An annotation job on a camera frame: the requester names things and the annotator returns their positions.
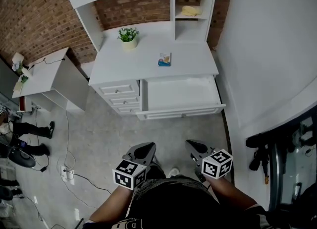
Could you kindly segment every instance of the brick wall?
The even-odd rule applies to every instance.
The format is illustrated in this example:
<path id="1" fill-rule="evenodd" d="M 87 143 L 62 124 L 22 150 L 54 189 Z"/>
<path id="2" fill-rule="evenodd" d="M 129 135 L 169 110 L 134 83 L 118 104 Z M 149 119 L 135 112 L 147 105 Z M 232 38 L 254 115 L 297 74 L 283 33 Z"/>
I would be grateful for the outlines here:
<path id="1" fill-rule="evenodd" d="M 200 0 L 176 0 L 199 5 Z M 230 0 L 216 0 L 208 37 L 217 46 Z M 103 29 L 170 19 L 169 0 L 99 0 L 96 19 Z M 70 47 L 68 56 L 78 65 L 93 61 L 96 50 L 69 0 L 0 0 L 0 55 L 10 63 L 15 52 L 32 62 Z"/>
<path id="2" fill-rule="evenodd" d="M 70 47 L 77 65 L 96 51 L 69 0 L 0 0 L 0 55 L 10 63 L 15 52 L 32 62 Z"/>

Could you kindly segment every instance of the white shelving unit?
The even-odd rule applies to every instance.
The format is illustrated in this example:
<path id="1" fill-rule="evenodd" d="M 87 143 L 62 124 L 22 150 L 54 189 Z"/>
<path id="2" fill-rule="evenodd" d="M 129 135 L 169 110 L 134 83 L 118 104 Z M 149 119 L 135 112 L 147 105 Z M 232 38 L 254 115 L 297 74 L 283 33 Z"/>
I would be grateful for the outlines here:
<path id="1" fill-rule="evenodd" d="M 96 0 L 70 1 L 98 52 L 89 85 L 118 114 L 146 120 L 214 114 L 225 107 L 206 43 L 214 0 L 201 0 L 202 14 L 194 17 L 170 0 L 170 21 L 133 25 L 140 35 L 130 52 L 116 39 L 121 27 L 103 31 L 99 26 L 92 11 Z M 171 67 L 158 67 L 160 53 L 171 53 Z"/>

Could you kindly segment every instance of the white wall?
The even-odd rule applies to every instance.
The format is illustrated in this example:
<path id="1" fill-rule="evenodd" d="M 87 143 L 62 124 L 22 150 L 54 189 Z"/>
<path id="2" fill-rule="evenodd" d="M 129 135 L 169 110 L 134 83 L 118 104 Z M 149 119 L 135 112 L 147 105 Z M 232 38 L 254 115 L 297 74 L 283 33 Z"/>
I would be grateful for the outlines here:
<path id="1" fill-rule="evenodd" d="M 252 152 L 245 138 L 317 102 L 317 93 L 312 94 L 317 90 L 317 0 L 231 0 L 217 54 L 220 94 L 230 100 L 223 102 L 229 104 L 233 155 L 239 155 L 237 186 L 257 199 L 258 192 L 269 192 L 261 182 L 257 186 L 263 182 L 260 171 L 248 170 Z"/>

